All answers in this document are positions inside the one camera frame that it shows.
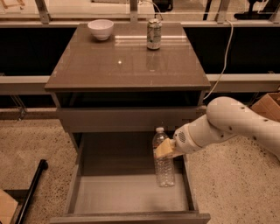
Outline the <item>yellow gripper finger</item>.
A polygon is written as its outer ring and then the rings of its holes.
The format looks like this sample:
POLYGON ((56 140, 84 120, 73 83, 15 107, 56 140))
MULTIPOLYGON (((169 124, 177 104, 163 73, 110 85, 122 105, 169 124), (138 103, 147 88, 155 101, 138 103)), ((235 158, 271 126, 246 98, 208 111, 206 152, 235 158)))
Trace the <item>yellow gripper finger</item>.
POLYGON ((154 151, 156 158, 172 158, 175 154, 175 141, 166 138, 154 151))

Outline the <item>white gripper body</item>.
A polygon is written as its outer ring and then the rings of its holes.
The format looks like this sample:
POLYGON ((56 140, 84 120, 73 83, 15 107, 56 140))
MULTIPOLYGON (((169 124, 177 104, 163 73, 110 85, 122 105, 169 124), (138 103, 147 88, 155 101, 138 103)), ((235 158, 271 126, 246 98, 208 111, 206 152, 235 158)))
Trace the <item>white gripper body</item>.
POLYGON ((200 147, 191 137, 188 124, 183 125, 174 132, 173 140, 176 142, 176 150, 181 153, 192 154, 200 150, 200 147))

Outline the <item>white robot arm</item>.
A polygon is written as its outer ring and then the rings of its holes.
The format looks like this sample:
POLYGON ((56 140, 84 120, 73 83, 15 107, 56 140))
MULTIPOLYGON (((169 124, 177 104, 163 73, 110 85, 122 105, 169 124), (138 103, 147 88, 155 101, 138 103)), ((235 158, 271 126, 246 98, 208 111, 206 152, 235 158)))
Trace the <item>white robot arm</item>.
POLYGON ((224 96, 210 101, 203 116, 176 129, 172 139, 166 138, 155 149, 155 157, 191 154, 236 135, 257 141, 280 158, 280 123, 224 96))

